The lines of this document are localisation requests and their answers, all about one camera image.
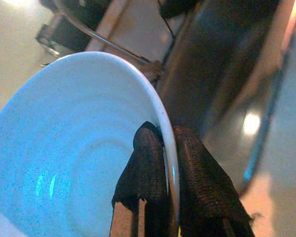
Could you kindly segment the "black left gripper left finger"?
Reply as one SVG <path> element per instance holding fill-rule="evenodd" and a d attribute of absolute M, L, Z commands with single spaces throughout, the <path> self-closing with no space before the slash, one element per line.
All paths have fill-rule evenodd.
<path fill-rule="evenodd" d="M 133 152 L 112 197 L 111 237 L 166 237 L 169 199 L 163 140 L 151 122 L 133 139 Z"/>

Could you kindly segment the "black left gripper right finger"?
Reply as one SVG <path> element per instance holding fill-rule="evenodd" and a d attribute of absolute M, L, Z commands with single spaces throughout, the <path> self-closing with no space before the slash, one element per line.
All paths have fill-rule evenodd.
<path fill-rule="evenodd" d="M 252 237 L 251 217 L 218 162 L 190 128 L 173 128 L 180 173 L 183 237 Z"/>

